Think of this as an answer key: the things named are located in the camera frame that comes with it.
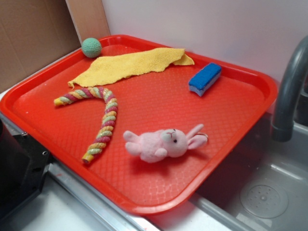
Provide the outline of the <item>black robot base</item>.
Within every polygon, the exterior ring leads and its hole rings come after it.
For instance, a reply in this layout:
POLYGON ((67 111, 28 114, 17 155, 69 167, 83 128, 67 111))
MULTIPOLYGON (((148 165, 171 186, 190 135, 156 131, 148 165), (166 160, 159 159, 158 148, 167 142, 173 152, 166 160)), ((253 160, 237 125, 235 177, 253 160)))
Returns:
POLYGON ((22 208, 43 188, 50 152, 30 135, 12 135, 0 123, 0 220, 22 208))

